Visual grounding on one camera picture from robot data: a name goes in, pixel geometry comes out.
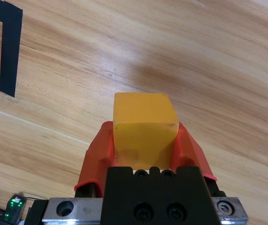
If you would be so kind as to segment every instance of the wooden table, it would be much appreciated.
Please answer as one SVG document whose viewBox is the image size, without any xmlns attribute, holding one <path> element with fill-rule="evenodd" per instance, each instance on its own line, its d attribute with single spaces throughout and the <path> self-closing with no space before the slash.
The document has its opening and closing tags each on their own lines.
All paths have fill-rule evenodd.
<svg viewBox="0 0 268 225">
<path fill-rule="evenodd" d="M 220 189 L 268 224 L 268 0 L 9 2 L 23 28 L 16 96 L 0 92 L 0 207 L 73 196 L 114 94 L 163 92 Z"/>
</svg>

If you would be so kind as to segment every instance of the yellow block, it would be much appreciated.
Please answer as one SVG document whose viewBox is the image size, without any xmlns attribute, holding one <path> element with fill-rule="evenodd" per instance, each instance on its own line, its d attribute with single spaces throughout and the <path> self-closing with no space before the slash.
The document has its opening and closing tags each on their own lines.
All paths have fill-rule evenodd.
<svg viewBox="0 0 268 225">
<path fill-rule="evenodd" d="M 116 93 L 113 126 L 117 166 L 169 169 L 179 121 L 167 95 Z"/>
</svg>

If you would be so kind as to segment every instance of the black tape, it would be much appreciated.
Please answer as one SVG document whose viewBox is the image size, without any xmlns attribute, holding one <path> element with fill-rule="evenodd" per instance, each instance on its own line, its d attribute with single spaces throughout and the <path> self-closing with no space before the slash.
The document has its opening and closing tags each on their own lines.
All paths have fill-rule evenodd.
<svg viewBox="0 0 268 225">
<path fill-rule="evenodd" d="M 15 97 L 23 11 L 0 0 L 2 43 L 0 62 L 0 91 Z"/>
</svg>

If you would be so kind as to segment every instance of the screw hole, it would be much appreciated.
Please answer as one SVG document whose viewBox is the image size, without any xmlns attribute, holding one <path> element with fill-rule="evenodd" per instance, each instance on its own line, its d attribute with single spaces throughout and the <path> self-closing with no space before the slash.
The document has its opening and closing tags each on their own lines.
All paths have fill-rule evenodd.
<svg viewBox="0 0 268 225">
<path fill-rule="evenodd" d="M 232 205 L 232 203 L 228 202 L 228 201 L 219 201 L 217 204 L 217 208 L 218 210 L 226 215 L 226 216 L 231 216 L 234 214 L 235 208 Z"/>
<path fill-rule="evenodd" d="M 153 218 L 153 209 L 150 204 L 141 203 L 135 207 L 134 216 L 137 221 L 147 223 Z"/>
<path fill-rule="evenodd" d="M 164 177 L 166 178 L 170 178 L 170 177 L 174 177 L 175 173 L 172 172 L 171 170 L 163 170 L 162 174 L 164 175 Z"/>
<path fill-rule="evenodd" d="M 57 206 L 57 214 L 60 217 L 65 217 L 73 211 L 73 203 L 71 201 L 63 201 Z"/>
<path fill-rule="evenodd" d="M 148 176 L 148 174 L 147 174 L 147 172 L 145 170 L 137 170 L 135 172 L 135 175 L 137 177 L 146 177 L 146 176 Z"/>
<path fill-rule="evenodd" d="M 186 219 L 186 209 L 180 203 L 172 203 L 167 207 L 169 218 L 175 222 L 183 222 Z"/>
</svg>

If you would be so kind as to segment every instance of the red object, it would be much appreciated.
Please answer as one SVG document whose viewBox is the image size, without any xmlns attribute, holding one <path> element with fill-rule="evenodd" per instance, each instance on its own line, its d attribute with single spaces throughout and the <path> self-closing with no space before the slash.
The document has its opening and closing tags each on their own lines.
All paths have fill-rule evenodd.
<svg viewBox="0 0 268 225">
<path fill-rule="evenodd" d="M 86 152 L 78 184 L 74 190 L 89 183 L 95 183 L 97 197 L 104 196 L 107 169 L 115 166 L 113 143 L 113 122 L 102 124 Z M 189 134 L 182 123 L 174 142 L 174 149 L 170 169 L 176 171 L 179 166 L 198 166 L 204 177 L 217 180 L 213 176 L 203 150 Z"/>
<path fill-rule="evenodd" d="M 95 183 L 97 197 L 104 196 L 107 169 L 115 166 L 113 122 L 104 122 L 86 152 L 77 188 Z"/>
</svg>

